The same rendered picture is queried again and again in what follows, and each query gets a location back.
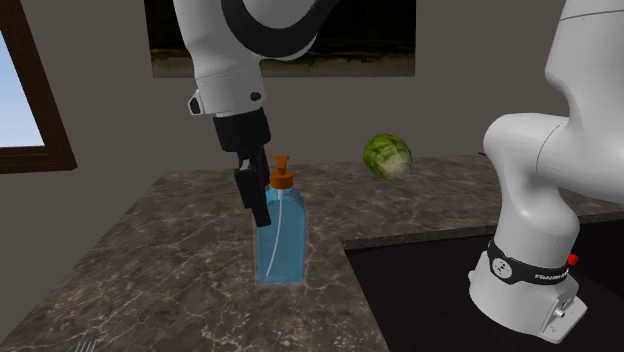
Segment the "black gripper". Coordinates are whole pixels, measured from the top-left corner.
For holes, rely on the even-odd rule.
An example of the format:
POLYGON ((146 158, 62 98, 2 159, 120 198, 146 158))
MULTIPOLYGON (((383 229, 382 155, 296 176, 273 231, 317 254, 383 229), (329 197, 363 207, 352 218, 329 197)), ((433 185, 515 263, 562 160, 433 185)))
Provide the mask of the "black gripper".
POLYGON ((250 163, 243 163, 234 171, 235 181, 244 207, 252 208, 256 226, 260 228, 270 225, 266 199, 270 171, 264 146, 271 140, 271 133, 264 109, 259 108, 227 117, 214 117, 213 122, 221 148, 226 152, 236 152, 239 163, 245 159, 252 162, 253 166, 250 163), (258 182, 256 202, 255 172, 258 182))

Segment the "blue soap dispenser orange pump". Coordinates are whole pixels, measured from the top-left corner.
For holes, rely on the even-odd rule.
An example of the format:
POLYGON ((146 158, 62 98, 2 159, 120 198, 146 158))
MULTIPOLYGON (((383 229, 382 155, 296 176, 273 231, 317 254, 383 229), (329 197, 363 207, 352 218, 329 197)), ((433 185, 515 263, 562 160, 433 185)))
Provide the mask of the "blue soap dispenser orange pump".
POLYGON ((275 156, 265 192, 270 224, 255 228, 255 275, 259 285, 301 284, 305 281, 307 218, 295 189, 288 156, 275 156))

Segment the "green cabbage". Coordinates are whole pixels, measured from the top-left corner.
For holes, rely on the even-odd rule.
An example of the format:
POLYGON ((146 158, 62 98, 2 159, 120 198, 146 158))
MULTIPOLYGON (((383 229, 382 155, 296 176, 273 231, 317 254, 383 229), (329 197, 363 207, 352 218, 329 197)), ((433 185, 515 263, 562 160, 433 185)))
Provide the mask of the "green cabbage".
POLYGON ((403 180, 411 173, 412 153, 401 138, 391 134, 378 134, 366 143, 363 161, 377 178, 387 181, 403 180))

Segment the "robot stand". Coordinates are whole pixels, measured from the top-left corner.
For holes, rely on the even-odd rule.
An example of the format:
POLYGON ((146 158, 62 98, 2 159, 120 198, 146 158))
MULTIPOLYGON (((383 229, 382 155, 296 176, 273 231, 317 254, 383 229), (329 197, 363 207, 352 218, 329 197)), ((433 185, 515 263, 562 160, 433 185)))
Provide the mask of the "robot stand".
POLYGON ((390 352, 624 352, 624 220, 581 226, 571 275, 588 310, 559 344, 504 328, 474 306, 468 273, 488 240, 348 251, 390 352))

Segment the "brown framed window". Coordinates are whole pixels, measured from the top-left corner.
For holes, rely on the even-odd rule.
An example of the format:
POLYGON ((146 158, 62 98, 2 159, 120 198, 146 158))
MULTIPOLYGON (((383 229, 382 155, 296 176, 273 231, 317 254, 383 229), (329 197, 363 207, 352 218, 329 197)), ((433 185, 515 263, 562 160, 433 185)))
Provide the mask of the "brown framed window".
POLYGON ((76 169, 76 159, 20 0, 0 0, 0 31, 43 141, 41 146, 0 147, 0 174, 76 169))

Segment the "dark wall picture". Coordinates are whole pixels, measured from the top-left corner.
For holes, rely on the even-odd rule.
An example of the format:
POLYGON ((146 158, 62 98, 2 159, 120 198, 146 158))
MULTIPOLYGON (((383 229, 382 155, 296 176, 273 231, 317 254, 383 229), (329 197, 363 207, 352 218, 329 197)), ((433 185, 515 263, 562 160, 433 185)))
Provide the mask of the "dark wall picture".
MULTIPOLYGON (((143 0, 155 78, 194 76, 172 0, 143 0)), ((415 74, 416 0, 340 0, 310 50, 263 60, 265 77, 408 77, 415 74)))

